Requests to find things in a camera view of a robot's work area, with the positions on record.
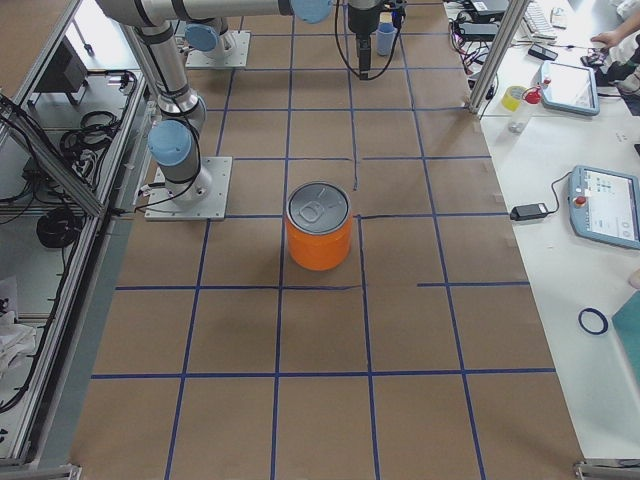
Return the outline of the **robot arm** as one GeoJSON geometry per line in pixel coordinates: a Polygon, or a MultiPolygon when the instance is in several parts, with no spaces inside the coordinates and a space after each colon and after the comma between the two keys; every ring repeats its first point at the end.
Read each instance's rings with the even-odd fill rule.
{"type": "MultiPolygon", "coordinates": [[[[190,121],[192,112],[204,109],[196,103],[198,94],[188,82],[183,61],[179,58],[171,22],[181,20],[189,26],[207,31],[202,40],[192,41],[200,47],[208,40],[221,42],[219,27],[234,16],[294,16],[309,24],[324,21],[330,13],[338,15],[339,1],[100,1],[98,6],[110,19],[132,31],[131,47],[138,52],[147,79],[159,89],[158,105],[164,117],[182,117],[190,121]]],[[[350,72],[361,81],[371,81],[371,35],[382,14],[391,15],[397,32],[405,18],[403,1],[349,1],[348,28],[356,37],[358,68],[350,72]]]]}

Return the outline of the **person's hand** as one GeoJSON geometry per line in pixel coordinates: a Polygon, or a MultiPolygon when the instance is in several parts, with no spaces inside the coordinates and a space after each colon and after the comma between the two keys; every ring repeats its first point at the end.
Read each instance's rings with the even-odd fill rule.
{"type": "Polygon", "coordinates": [[[600,48],[612,48],[620,43],[621,38],[622,36],[617,30],[611,30],[593,36],[591,42],[600,48]]]}

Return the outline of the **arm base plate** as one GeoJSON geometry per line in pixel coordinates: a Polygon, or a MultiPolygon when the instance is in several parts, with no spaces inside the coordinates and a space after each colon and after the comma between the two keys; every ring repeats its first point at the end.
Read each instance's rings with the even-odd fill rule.
{"type": "Polygon", "coordinates": [[[214,30],[191,30],[185,33],[190,47],[186,68],[191,70],[220,70],[244,68],[249,54],[251,33],[246,30],[227,30],[218,35],[214,30]]]}
{"type": "Polygon", "coordinates": [[[148,221],[222,221],[226,216],[229,185],[232,173],[231,157],[203,157],[193,184],[177,185],[166,182],[159,167],[155,182],[165,183],[150,193],[150,207],[145,209],[148,221]]]}

